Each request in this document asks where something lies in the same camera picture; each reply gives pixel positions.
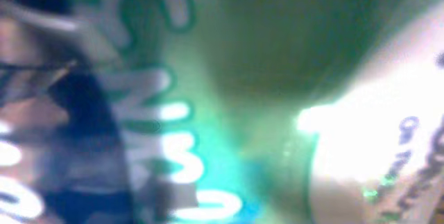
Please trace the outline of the Kleenex tissue multipack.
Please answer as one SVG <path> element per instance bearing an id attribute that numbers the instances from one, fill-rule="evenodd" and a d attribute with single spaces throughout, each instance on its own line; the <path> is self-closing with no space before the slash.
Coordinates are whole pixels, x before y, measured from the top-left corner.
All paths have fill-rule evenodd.
<path id="1" fill-rule="evenodd" d="M 1 0 L 2 223 L 442 223 L 443 0 Z"/>

